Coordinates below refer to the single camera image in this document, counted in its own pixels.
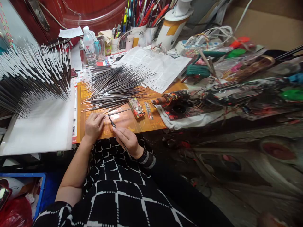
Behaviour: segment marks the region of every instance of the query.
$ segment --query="blue basket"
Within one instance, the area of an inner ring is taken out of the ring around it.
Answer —
[[[0,177],[42,177],[37,209],[34,220],[48,205],[55,201],[57,190],[64,173],[0,173]]]

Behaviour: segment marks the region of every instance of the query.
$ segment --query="brush bristles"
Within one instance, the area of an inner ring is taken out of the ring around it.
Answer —
[[[0,113],[27,118],[31,105],[45,98],[68,100],[70,58],[46,46],[10,49],[0,55]]]
[[[125,65],[87,68],[84,87],[91,95],[82,103],[83,112],[98,109],[110,112],[132,98],[148,98],[150,89],[144,83],[155,73],[150,68]]]

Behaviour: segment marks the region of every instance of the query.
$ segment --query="plastic bag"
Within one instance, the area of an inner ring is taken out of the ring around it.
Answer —
[[[0,227],[31,227],[32,208],[25,197],[9,200],[1,210]]]

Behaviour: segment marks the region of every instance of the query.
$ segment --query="right hand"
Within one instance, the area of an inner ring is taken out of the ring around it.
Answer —
[[[138,144],[137,137],[134,133],[126,128],[113,127],[113,131],[117,136],[117,142],[121,145],[121,147],[123,147],[123,142],[132,157],[139,159],[143,155],[144,148]]]

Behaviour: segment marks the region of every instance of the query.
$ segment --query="white foam board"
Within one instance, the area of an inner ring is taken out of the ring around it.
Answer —
[[[72,148],[75,87],[70,100],[44,99],[27,119],[12,118],[0,145],[0,156],[70,150]]]

